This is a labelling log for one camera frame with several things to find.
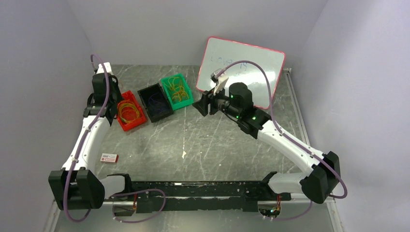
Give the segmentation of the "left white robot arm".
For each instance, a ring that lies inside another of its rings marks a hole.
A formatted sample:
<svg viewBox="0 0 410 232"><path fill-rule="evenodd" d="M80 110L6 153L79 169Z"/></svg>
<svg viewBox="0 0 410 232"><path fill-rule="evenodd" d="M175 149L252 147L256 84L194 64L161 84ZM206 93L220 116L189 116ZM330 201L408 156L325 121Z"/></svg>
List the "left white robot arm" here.
<svg viewBox="0 0 410 232"><path fill-rule="evenodd" d="M67 196L69 210L98 209L103 201L116 195L127 201L134 194L128 174L110 174L104 179L94 175L100 148L117 114L117 104L122 100L117 78L108 74L109 99L104 106L106 83L104 73L93 75L93 93L87 100L83 125L74 149L58 171L51 171L48 182L60 210Z"/></svg>

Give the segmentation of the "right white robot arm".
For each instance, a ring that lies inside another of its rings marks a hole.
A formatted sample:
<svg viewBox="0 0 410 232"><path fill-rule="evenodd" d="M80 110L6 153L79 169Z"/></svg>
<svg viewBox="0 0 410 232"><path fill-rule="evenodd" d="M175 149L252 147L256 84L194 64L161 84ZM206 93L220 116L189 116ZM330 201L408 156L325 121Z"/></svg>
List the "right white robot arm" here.
<svg viewBox="0 0 410 232"><path fill-rule="evenodd" d="M244 83L229 86L229 94L216 88L202 93L193 107L203 116L222 112L245 133L278 150L299 169L293 174L269 174L261 195L273 200L278 194L304 194L314 203L324 203L340 182L339 157L314 149L272 120L265 111L253 104L252 92Z"/></svg>

